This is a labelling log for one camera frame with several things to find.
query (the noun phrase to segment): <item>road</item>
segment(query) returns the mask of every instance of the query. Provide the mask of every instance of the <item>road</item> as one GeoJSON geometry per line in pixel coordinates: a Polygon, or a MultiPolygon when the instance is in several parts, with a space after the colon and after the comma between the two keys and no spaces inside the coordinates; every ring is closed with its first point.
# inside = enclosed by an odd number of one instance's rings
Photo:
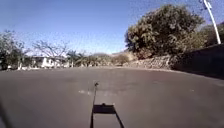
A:
{"type": "MultiPolygon", "coordinates": [[[[1,104],[13,128],[89,128],[95,82],[96,104],[114,105],[125,128],[224,127],[224,81],[187,73],[122,68],[0,72],[1,104]]],[[[116,127],[116,116],[94,116],[94,128],[116,127]]]]}

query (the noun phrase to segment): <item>white house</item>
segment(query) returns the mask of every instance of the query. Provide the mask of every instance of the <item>white house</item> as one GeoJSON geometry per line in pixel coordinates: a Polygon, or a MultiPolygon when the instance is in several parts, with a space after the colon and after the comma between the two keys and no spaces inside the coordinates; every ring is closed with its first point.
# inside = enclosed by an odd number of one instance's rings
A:
{"type": "Polygon", "coordinates": [[[64,57],[26,57],[22,67],[18,70],[38,69],[38,68],[66,68],[69,67],[69,62],[64,57]]]}

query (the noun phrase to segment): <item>utility pole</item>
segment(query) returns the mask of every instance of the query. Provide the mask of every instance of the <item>utility pole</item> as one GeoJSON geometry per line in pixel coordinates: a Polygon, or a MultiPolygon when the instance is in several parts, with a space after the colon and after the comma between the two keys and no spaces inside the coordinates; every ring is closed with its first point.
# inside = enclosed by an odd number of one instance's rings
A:
{"type": "Polygon", "coordinates": [[[218,42],[218,44],[221,44],[221,40],[220,40],[220,37],[219,37],[219,32],[218,32],[218,29],[217,29],[217,26],[216,26],[216,23],[215,23],[215,19],[212,15],[212,11],[211,11],[212,6],[207,0],[203,0],[203,3],[204,3],[204,6],[206,7],[206,9],[208,10],[209,15],[212,19],[212,23],[213,23],[215,33],[216,33],[217,42],[218,42]]]}

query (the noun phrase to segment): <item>blue sky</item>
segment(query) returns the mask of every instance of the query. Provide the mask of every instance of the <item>blue sky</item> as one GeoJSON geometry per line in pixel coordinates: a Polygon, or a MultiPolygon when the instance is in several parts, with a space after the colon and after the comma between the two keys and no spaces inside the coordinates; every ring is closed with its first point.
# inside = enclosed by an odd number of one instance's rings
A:
{"type": "MultiPolygon", "coordinates": [[[[37,40],[65,41],[77,51],[114,53],[125,49],[128,26],[168,3],[198,13],[202,7],[198,0],[0,0],[0,31],[14,30],[26,47],[37,40]]],[[[223,0],[212,6],[216,22],[224,21],[223,0]]],[[[200,15],[211,23],[207,11],[200,15]]]]}

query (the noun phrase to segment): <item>stone wall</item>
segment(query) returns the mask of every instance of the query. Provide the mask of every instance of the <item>stone wall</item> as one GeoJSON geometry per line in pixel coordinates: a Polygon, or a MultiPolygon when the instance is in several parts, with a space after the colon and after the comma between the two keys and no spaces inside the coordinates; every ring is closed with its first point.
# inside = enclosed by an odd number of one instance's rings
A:
{"type": "Polygon", "coordinates": [[[123,66],[132,68],[170,69],[170,58],[171,56],[154,57],[125,63],[123,66]]]}
{"type": "Polygon", "coordinates": [[[125,67],[172,69],[224,79],[224,44],[214,45],[177,56],[137,60],[125,67]]]}

